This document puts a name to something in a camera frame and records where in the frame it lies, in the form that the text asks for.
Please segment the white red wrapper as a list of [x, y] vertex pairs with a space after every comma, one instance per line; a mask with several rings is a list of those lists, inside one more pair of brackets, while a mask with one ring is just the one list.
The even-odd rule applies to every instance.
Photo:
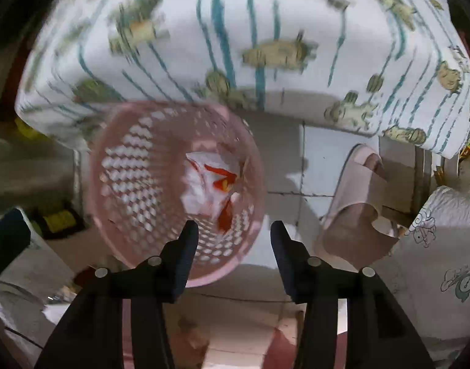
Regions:
[[233, 222], [234, 201], [242, 192], [246, 163], [228, 150], [187, 153], [180, 196], [185, 212], [211, 220], [218, 234], [226, 234]]

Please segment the pink slipper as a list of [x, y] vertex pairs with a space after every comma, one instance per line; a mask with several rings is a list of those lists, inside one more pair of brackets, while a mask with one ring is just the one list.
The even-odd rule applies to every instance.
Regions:
[[357, 272], [387, 256], [398, 239], [373, 226], [386, 185], [378, 153], [366, 144], [352, 148], [314, 243], [318, 257], [333, 268]]

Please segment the pink plastic waste basket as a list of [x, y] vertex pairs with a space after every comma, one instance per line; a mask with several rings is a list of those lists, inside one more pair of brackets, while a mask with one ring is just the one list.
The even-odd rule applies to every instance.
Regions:
[[[229, 192], [225, 211], [208, 197], [187, 210], [196, 180], [195, 153]], [[94, 141], [89, 208], [101, 236], [130, 268], [157, 255], [185, 222], [198, 224], [198, 246], [187, 284], [227, 276], [254, 244], [264, 218], [264, 170], [248, 125], [218, 104], [130, 102], [118, 108]]]

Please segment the cartoon print table cloth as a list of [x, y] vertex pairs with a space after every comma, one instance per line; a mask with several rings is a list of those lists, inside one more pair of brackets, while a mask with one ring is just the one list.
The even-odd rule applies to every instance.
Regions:
[[120, 102], [218, 102], [470, 148], [470, 57], [447, 0], [57, 0], [15, 109], [78, 147]]

